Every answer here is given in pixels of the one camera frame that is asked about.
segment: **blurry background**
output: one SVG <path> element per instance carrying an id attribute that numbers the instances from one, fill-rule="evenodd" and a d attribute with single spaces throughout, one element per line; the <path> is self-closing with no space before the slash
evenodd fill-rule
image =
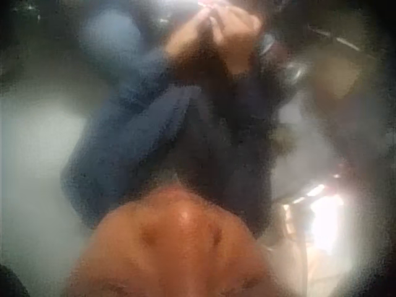
<path id="1" fill-rule="evenodd" d="M 78 50 L 83 2 L 1 4 L 1 263 L 32 296 L 59 296 L 90 234 L 59 183 L 87 117 L 112 88 Z M 275 69 L 285 96 L 273 134 L 272 226 L 260 242 L 280 283 L 328 296 L 348 288 L 343 280 L 357 286 L 354 270 L 367 273 L 361 282 L 368 270 L 385 275 L 377 260 L 392 252 L 392 32 L 366 5 L 264 4 L 262 67 Z M 166 6 L 150 5 L 161 28 Z"/>

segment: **floor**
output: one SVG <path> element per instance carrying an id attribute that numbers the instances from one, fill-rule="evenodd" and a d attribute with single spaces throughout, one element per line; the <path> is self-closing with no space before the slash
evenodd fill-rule
<path id="1" fill-rule="evenodd" d="M 1 84 L 1 262 L 17 273 L 32 297 L 59 296 L 89 237 L 61 192 L 59 173 L 87 115 L 109 90 L 57 43 L 27 38 L 24 45 L 22 70 L 16 80 Z M 290 105 L 281 118 L 310 141 L 299 141 L 292 157 L 278 161 L 277 194 L 288 181 L 310 178 L 312 171 L 303 174 L 301 164 L 317 171 L 333 158 L 319 133 L 307 129 L 312 124 L 301 124 L 298 110 Z M 312 150 L 322 155 L 313 157 Z"/>

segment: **sleeve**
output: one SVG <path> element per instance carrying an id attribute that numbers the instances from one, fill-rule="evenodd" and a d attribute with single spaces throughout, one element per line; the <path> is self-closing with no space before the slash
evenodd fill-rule
<path id="1" fill-rule="evenodd" d="M 227 119 L 233 143 L 226 169 L 227 204 L 255 235 L 268 224 L 271 205 L 269 133 L 274 106 L 258 75 L 235 77 Z"/>
<path id="2" fill-rule="evenodd" d="M 150 175 L 143 167 L 147 159 L 176 137 L 188 100 L 177 90 L 163 97 L 169 82 L 166 59 L 156 50 L 88 121 L 61 176 L 64 192 L 88 226 L 142 185 Z"/>

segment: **bright light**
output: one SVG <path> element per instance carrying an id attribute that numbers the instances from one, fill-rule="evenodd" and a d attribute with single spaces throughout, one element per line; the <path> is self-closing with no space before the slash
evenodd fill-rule
<path id="1" fill-rule="evenodd" d="M 304 201 L 304 200 L 305 200 L 305 197 L 300 197 L 299 199 L 294 200 L 293 204 L 299 203 L 299 202 Z"/>
<path id="2" fill-rule="evenodd" d="M 311 231 L 317 248 L 331 254 L 338 231 L 338 208 L 343 205 L 339 195 L 325 196 L 311 204 L 315 213 Z"/>
<path id="3" fill-rule="evenodd" d="M 310 190 L 307 193 L 307 196 L 314 197 L 314 196 L 320 194 L 324 190 L 324 188 L 325 188 L 324 184 L 320 184 L 317 187 L 314 187 L 312 190 Z"/>

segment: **person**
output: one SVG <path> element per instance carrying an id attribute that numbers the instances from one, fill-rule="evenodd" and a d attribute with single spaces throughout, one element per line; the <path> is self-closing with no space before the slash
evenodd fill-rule
<path id="1" fill-rule="evenodd" d="M 172 184 L 103 219 L 63 296 L 291 295 L 237 216 Z"/>
<path id="2" fill-rule="evenodd" d="M 62 173 L 88 226 L 140 198 L 171 159 L 179 181 L 239 216 L 256 236 L 264 229 L 273 104 L 252 63 L 261 31 L 258 16 L 214 5 L 124 75 Z"/>

